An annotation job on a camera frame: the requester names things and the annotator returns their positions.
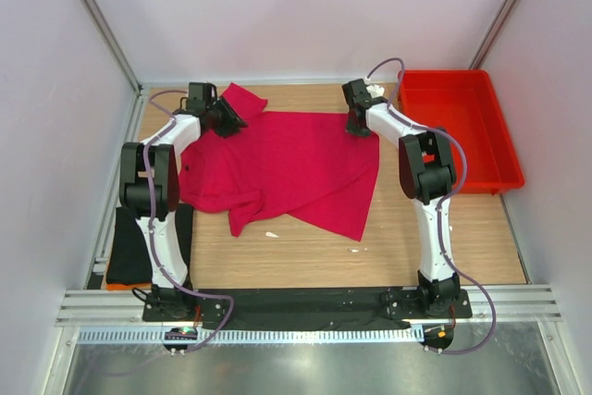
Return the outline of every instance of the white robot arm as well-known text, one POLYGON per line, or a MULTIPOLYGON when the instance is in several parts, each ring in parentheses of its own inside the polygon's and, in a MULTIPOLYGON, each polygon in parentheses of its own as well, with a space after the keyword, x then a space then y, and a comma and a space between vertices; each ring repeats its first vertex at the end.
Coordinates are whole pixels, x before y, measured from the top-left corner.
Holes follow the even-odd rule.
POLYGON ((388 105, 378 85, 359 79, 344 84, 342 90, 350 108, 346 131, 361 137, 376 132, 399 149, 401 188, 413 200, 419 226, 419 297, 427 313, 441 313, 461 292, 459 277, 445 260, 438 240, 441 212, 444 252, 452 260, 450 200, 440 202, 456 180, 450 143, 435 132, 419 130, 425 127, 388 105), (426 155, 433 159, 426 160, 426 155))
MULTIPOLYGON (((177 154, 197 141, 204 131, 213 130, 221 137, 228 137, 247 124, 234 112, 223 97, 217 97, 216 86, 211 83, 192 82, 185 102, 185 108, 175 112, 176 125, 150 146, 149 168, 153 171, 156 194, 156 218, 154 227, 154 249, 160 263, 169 276, 183 287, 190 289, 191 281, 179 248, 175 226, 175 211, 179 205, 179 176, 177 154)), ((138 226, 150 246, 150 195, 148 181, 142 172, 146 171, 142 159, 144 146, 153 137, 141 142, 127 142, 121 150, 119 200, 134 214, 138 226)), ((180 295, 156 265, 153 252, 148 248, 152 263, 153 294, 169 293, 172 299, 180 295)))

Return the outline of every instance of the white wall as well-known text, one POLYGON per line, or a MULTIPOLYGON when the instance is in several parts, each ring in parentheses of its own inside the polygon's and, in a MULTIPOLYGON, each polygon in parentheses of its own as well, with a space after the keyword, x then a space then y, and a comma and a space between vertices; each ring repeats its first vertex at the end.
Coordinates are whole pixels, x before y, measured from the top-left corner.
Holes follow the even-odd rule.
POLYGON ((526 178, 507 195, 516 236, 531 278, 551 284, 588 378, 591 55, 591 0, 522 0, 485 64, 526 178))
POLYGON ((88 270, 132 92, 80 0, 0 12, 0 393, 20 395, 88 270))
POLYGON ((98 0, 142 81, 466 68, 502 0, 98 0))

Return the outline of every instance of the wooden table surface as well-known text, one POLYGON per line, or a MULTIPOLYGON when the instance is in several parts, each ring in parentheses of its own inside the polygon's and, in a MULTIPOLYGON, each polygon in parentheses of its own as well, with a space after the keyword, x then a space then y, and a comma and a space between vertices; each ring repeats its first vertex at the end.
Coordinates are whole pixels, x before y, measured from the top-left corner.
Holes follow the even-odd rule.
MULTIPOLYGON (((268 85, 248 89, 269 100, 267 110, 346 110, 339 85, 268 85)), ((223 92, 224 88, 219 87, 218 91, 223 92)), ((169 93, 156 101, 174 110, 180 97, 181 94, 169 93)), ((166 123, 162 112, 147 105, 140 139, 154 134, 166 123)), ((401 191, 398 176, 396 148, 381 140, 380 170, 361 242, 287 215, 251 223, 234 238, 228 229, 228 213, 196 212, 191 253, 194 287, 415 285, 420 260, 417 220, 413 205, 401 191), (277 234, 277 238, 267 237, 268 231, 277 234)), ((483 284, 524 283, 498 196, 454 197, 450 224, 453 257, 461 270, 483 284)))

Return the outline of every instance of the black fabric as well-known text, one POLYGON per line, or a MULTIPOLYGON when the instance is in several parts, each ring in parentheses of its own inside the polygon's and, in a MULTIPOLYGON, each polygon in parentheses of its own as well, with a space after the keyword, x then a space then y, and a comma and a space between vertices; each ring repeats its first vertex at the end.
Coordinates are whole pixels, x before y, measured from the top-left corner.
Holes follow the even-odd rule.
MULTIPOLYGON (((183 262, 189 268, 193 207, 188 204, 179 205, 175 214, 175 227, 183 262)), ((140 227, 126 207, 116 209, 115 237, 105 281, 107 284, 126 286, 152 281, 152 265, 146 242, 140 227)))

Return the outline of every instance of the red plastic bin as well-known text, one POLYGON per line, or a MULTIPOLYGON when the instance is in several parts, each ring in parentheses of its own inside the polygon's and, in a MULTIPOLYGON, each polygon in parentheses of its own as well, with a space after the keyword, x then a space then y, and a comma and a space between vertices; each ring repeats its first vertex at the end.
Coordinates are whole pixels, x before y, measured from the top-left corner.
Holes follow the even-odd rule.
MULTIPOLYGON (((464 149, 468 175, 462 192, 504 193, 524 176, 489 75, 481 69, 409 70, 401 111, 419 124, 443 127, 464 149)), ((452 148, 460 176, 461 157, 452 148)))

